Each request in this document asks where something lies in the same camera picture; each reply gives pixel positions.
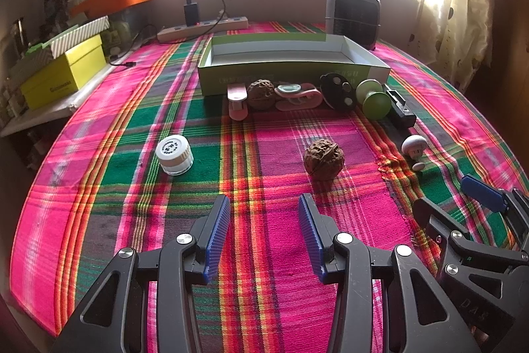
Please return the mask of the yellow box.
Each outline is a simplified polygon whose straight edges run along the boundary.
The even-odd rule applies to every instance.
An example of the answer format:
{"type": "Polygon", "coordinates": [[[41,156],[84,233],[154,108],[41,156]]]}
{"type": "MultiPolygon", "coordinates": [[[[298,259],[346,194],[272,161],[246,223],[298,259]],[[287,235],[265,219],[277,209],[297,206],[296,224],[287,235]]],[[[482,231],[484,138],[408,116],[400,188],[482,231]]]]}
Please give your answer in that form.
{"type": "Polygon", "coordinates": [[[101,36],[97,34],[30,76],[20,92],[29,109],[39,109],[76,93],[105,65],[101,36]]]}

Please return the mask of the grey portable heater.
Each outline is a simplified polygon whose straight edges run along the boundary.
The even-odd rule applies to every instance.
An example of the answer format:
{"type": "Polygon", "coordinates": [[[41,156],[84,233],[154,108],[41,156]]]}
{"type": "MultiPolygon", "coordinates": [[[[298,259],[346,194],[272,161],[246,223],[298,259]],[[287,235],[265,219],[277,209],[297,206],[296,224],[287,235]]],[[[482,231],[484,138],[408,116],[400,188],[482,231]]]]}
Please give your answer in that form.
{"type": "Polygon", "coordinates": [[[380,0],[326,0],[325,32],[373,50],[380,27],[380,0]]]}

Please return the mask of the cream dotted curtain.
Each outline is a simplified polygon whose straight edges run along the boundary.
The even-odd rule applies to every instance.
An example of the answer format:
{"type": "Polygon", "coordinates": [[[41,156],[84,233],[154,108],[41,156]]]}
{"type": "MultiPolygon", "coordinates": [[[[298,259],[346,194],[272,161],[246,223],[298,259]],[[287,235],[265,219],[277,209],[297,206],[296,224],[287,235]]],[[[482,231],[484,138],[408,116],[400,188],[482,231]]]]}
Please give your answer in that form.
{"type": "Polygon", "coordinates": [[[495,0],[420,0],[408,51],[465,92],[490,62],[495,0]]]}

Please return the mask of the beige power strip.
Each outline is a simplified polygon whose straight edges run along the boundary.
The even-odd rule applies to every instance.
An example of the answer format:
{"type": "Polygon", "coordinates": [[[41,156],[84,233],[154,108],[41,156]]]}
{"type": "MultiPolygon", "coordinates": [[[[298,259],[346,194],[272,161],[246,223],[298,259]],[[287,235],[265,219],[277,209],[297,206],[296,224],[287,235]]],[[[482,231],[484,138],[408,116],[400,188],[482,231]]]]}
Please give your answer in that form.
{"type": "Polygon", "coordinates": [[[157,39],[160,41],[160,43],[169,43],[177,39],[189,39],[204,36],[211,33],[212,31],[223,32],[247,28],[247,17],[224,18],[221,20],[199,22],[193,26],[179,25],[165,28],[157,33],[157,39]]]}

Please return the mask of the striped white box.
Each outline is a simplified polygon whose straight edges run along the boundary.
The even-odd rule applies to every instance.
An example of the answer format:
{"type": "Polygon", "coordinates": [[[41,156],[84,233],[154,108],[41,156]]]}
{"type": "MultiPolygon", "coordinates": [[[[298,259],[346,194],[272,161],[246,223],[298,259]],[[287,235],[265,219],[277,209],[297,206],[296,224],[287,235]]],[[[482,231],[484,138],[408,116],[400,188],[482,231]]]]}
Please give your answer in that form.
{"type": "Polygon", "coordinates": [[[82,42],[95,35],[100,34],[109,27],[107,15],[86,22],[82,26],[73,26],[61,34],[55,36],[48,42],[41,44],[20,60],[10,71],[10,79],[26,80],[30,75],[38,72],[50,62],[58,59],[69,49],[78,46],[82,42]]]}

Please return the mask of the brown walnut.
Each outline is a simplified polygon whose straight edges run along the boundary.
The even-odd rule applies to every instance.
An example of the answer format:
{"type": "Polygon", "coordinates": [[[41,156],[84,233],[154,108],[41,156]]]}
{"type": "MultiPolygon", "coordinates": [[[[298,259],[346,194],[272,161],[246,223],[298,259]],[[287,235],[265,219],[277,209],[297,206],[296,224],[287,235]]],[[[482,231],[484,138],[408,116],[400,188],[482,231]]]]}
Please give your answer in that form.
{"type": "Polygon", "coordinates": [[[275,103],[274,86],[271,81],[260,79],[247,88],[247,104],[255,110],[270,109],[275,103]]]}
{"type": "Polygon", "coordinates": [[[334,141],[319,139],[306,148],[303,163],[306,173],[314,180],[331,181],[344,168],[344,151],[334,141]]]}

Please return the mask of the green white spool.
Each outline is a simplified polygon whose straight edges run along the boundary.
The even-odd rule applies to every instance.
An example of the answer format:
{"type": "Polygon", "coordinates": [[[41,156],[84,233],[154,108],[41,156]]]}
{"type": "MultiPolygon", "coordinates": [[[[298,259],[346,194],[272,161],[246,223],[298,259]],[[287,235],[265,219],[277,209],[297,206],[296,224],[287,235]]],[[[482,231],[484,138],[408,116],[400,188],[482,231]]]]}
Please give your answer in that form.
{"type": "Polygon", "coordinates": [[[383,119],[392,108],[392,101],[382,84],[375,79],[361,81],[355,91],[362,112],[369,120],[383,119]]]}

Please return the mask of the black charger adapter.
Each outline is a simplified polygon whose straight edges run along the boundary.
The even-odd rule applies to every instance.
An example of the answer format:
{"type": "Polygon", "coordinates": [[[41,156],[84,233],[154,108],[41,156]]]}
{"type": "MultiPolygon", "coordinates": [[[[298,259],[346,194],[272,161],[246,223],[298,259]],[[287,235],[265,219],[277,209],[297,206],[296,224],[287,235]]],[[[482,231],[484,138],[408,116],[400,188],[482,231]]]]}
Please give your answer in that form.
{"type": "Polygon", "coordinates": [[[198,3],[193,0],[185,0],[184,4],[185,25],[188,27],[195,26],[200,23],[200,14],[198,3]]]}

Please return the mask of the black oval disc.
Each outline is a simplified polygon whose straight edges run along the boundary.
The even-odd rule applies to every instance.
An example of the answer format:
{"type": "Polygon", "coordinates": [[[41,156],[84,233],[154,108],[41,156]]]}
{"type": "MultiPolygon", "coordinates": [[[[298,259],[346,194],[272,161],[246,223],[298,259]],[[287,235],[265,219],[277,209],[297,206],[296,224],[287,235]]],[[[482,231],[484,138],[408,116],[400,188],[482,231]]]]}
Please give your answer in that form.
{"type": "Polygon", "coordinates": [[[319,89],[325,103],[339,112],[350,112],[356,105],[355,90],[349,81],[336,72],[320,76],[319,89]]]}

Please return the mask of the white small jar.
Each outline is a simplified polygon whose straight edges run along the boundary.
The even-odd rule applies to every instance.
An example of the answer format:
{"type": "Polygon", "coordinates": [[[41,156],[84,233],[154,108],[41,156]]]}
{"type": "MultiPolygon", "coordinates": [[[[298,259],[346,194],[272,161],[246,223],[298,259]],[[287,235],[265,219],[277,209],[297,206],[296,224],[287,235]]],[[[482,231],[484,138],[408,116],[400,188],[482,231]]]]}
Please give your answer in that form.
{"type": "Polygon", "coordinates": [[[170,176],[185,174],[194,163],[191,146],[183,135],[173,134],[162,139],[155,151],[162,170],[170,176]]]}

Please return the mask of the plaid pink green cloth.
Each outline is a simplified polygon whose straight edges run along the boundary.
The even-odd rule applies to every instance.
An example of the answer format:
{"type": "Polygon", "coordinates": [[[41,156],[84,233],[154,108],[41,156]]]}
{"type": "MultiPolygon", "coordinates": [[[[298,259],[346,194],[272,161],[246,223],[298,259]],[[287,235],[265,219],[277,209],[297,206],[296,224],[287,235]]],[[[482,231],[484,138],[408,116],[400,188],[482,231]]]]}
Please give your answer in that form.
{"type": "Polygon", "coordinates": [[[194,292],[208,352],[323,352],[335,288],[312,272],[300,233],[300,195],[365,244],[407,244],[431,270],[439,250],[412,218],[425,196],[464,224],[476,241],[512,247],[504,219],[460,192],[462,176],[500,189],[528,188],[506,142],[453,86],[386,42],[375,53],[390,86],[417,116],[428,147],[413,172],[404,134],[360,110],[252,112],[229,118],[225,98],[205,98],[197,64],[203,41],[151,44],[134,66],[111,72],[73,114],[33,181],[10,262],[15,305],[50,334],[62,329],[95,278],[121,248],[161,247],[229,196],[231,223],[218,276],[194,292]],[[155,151],[186,137],[193,166],[166,174],[155,151]],[[331,181],[306,173],[306,148],[339,144],[344,168],[331,181]]]}

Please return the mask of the white mushroom toy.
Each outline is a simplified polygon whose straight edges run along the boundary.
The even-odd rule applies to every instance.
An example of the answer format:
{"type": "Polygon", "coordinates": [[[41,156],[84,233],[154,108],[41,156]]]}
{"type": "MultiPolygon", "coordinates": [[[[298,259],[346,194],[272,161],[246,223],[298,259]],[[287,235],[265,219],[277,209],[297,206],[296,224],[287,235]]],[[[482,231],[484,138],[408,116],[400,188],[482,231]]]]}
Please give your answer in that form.
{"type": "Polygon", "coordinates": [[[422,162],[422,156],[428,147],[427,140],[418,134],[408,136],[401,145],[401,152],[412,160],[412,171],[421,172],[425,163],[422,162]]]}

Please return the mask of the green white cardboard tray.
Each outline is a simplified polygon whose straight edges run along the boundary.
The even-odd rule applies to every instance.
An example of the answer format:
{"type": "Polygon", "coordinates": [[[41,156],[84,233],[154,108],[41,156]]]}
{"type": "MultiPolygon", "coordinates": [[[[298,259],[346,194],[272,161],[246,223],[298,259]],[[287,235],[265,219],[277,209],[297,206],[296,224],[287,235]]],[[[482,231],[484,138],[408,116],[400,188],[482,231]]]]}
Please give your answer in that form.
{"type": "Polygon", "coordinates": [[[356,42],[325,33],[248,33],[215,36],[198,63],[202,94],[223,95],[232,83],[319,84],[335,72],[352,86],[365,79],[387,81],[391,68],[356,42]]]}

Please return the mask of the pink clip with green button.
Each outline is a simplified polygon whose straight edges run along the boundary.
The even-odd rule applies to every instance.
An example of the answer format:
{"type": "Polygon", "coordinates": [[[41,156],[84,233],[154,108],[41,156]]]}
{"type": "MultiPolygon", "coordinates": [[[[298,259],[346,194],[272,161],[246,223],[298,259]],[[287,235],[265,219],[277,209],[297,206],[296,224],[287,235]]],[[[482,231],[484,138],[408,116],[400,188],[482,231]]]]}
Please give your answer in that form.
{"type": "Polygon", "coordinates": [[[315,109],[323,102],[323,95],[311,83],[286,83],[274,88],[275,107],[283,112],[315,109]]]}

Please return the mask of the black rectangular device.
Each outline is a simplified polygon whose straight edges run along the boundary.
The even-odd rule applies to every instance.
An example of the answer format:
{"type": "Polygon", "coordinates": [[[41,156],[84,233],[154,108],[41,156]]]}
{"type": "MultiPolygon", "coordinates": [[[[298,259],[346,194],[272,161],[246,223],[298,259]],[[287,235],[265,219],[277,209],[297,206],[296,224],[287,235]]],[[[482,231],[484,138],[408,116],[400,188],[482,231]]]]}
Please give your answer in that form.
{"type": "Polygon", "coordinates": [[[414,127],[416,115],[406,105],[404,97],[386,83],[384,84],[384,90],[391,100],[391,108],[387,115],[391,123],[400,130],[414,127]]]}

